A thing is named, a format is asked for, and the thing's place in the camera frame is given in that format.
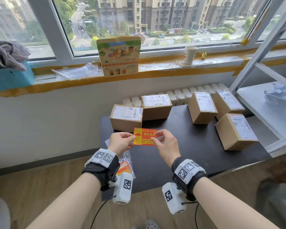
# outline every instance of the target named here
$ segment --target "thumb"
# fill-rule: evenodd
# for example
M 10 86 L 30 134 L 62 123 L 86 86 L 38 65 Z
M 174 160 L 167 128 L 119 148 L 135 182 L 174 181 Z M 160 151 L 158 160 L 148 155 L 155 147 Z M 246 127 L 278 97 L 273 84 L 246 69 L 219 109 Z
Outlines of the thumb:
M 136 138 L 136 136 L 134 136 L 134 135 L 133 135 L 133 136 L 128 137 L 128 138 L 127 138 L 128 143 L 133 142 L 135 138 Z
M 157 138 L 151 137 L 150 140 L 155 144 L 157 148 L 162 145 L 162 143 Z

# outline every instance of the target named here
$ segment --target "window glass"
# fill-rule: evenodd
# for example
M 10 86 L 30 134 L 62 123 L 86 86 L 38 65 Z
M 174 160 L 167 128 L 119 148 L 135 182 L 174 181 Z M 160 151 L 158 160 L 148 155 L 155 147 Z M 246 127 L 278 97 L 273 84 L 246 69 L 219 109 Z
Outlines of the window glass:
M 286 11 L 286 0 L 284 0 L 283 3 L 281 4 L 281 6 L 278 8 L 275 15 L 272 17 L 270 23 L 268 24 L 268 26 L 265 28 L 264 32 L 259 37 L 259 40 L 265 40 L 265 38 L 270 33 L 270 31 L 276 26 L 278 21 L 281 19 L 281 16 L 284 14 L 285 11 Z M 280 39 L 286 39 L 286 31 L 281 36 Z
M 0 0 L 0 40 L 13 40 L 27 47 L 31 59 L 54 57 L 27 0 Z
M 82 56 L 97 54 L 97 39 L 137 33 L 146 38 L 141 50 L 240 42 L 266 0 L 54 1 Z

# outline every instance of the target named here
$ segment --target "black table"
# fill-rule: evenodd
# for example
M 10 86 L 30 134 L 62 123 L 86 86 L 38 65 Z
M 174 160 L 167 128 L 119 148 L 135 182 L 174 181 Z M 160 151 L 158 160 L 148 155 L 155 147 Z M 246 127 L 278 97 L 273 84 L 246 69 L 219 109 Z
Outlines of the black table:
M 144 121 L 142 128 L 167 129 L 178 140 L 180 154 L 206 170 L 208 177 L 217 173 L 271 158 L 258 142 L 243 151 L 225 151 L 217 134 L 214 118 L 208 125 L 194 125 L 187 105 L 172 107 L 168 119 Z M 100 118 L 101 148 L 113 133 L 109 116 Z M 162 160 L 155 146 L 135 146 L 130 150 L 133 171 L 132 193 L 172 182 L 171 168 Z M 113 195 L 113 188 L 102 193 L 102 200 Z

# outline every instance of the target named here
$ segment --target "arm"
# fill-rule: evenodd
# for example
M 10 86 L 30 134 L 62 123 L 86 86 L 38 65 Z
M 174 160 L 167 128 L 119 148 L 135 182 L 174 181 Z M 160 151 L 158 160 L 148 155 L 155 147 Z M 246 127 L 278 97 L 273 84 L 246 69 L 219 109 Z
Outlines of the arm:
M 168 130 L 155 133 L 159 140 L 151 138 L 160 156 L 171 167 L 180 157 L 177 139 Z M 218 229 L 278 228 L 260 213 L 230 194 L 211 180 L 202 177 L 193 188 L 194 196 Z
M 136 136 L 117 132 L 110 137 L 108 150 L 119 157 L 129 150 Z M 83 173 L 71 186 L 57 197 L 27 229 L 80 228 L 101 188 L 101 183 L 91 173 Z

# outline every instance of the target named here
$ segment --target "road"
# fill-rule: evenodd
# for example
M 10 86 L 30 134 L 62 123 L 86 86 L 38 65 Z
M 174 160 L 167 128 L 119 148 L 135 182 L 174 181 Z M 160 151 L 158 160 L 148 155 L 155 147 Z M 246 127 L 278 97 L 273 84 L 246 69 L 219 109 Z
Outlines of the road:
M 87 32 L 85 30 L 81 31 L 78 29 L 78 24 L 82 24 L 81 16 L 84 13 L 84 6 L 79 7 L 78 10 L 72 15 L 72 26 L 73 26 L 73 32 L 74 32 L 74 38 L 71 40 L 71 43 L 75 47 L 89 47 L 91 43 L 91 38 L 88 36 Z M 245 23 L 245 21 L 225 21 L 225 23 L 230 23 L 237 29 L 235 34 L 230 35 L 230 40 L 234 40 L 239 38 L 240 36 L 244 35 L 245 31 L 242 29 L 242 25 Z M 224 34 L 196 34 L 196 35 L 190 35 L 191 39 L 196 39 L 200 42 L 212 42 L 212 41 L 219 41 L 221 40 L 222 36 Z M 151 44 L 156 39 L 156 37 L 150 37 L 145 39 L 145 44 L 149 41 Z M 175 39 L 182 39 L 182 36 L 167 36 L 165 38 L 160 38 L 160 43 L 162 45 L 168 45 L 173 44 Z M 50 46 L 34 46 L 34 47 L 28 47 L 28 49 L 31 52 L 30 58 L 36 59 L 36 58 L 48 58 L 48 57 L 54 57 L 53 51 Z M 91 51 L 79 51 L 79 50 L 73 50 L 74 54 L 76 56 L 81 56 L 84 54 L 91 53 Z

